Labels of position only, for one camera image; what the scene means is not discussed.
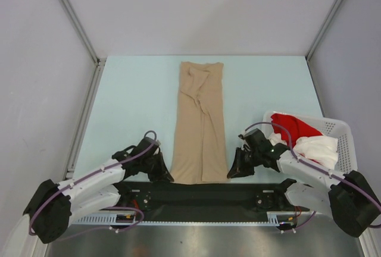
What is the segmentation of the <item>beige t shirt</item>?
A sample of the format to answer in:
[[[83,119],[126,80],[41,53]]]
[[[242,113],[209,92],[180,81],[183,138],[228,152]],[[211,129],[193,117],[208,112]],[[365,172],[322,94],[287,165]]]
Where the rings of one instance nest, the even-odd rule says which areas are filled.
[[[223,63],[180,65],[171,175],[175,183],[227,180]]]

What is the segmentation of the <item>translucent plastic basket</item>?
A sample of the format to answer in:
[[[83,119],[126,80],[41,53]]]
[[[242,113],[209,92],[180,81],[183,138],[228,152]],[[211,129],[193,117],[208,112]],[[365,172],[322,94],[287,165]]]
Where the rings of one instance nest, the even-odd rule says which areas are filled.
[[[325,117],[313,117],[300,114],[290,115],[305,122],[325,136],[338,139],[338,162],[335,165],[336,171],[349,174],[352,170],[358,170],[354,140],[351,129],[347,123]]]

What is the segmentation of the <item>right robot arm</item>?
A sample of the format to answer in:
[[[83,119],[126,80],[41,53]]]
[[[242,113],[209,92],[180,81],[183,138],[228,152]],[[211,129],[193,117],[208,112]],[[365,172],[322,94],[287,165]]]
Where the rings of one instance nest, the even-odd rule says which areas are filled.
[[[324,214],[346,234],[360,237],[380,215],[380,201],[358,171],[343,173],[308,162],[283,143],[272,144],[257,128],[240,134],[227,178],[254,175],[255,167],[271,168],[291,175],[288,187],[275,194],[281,210],[301,206]]]

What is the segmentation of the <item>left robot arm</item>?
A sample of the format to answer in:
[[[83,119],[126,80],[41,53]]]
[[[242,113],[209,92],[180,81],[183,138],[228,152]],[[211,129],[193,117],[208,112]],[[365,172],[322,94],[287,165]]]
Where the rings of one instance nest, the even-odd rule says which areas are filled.
[[[137,145],[117,151],[107,162],[80,178],[42,182],[23,214],[30,218],[29,234],[44,244],[61,237],[75,221],[103,209],[127,211],[122,220],[138,225],[144,213],[123,181],[145,173],[151,182],[172,182],[159,142],[144,137]]]

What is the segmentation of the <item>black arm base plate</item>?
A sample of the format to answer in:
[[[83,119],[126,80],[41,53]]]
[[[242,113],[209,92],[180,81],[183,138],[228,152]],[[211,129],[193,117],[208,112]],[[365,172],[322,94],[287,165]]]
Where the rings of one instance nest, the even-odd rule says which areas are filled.
[[[169,182],[122,181],[114,186],[122,201],[135,203],[149,212],[165,206],[234,206],[254,211],[293,211],[281,184],[176,184]]]

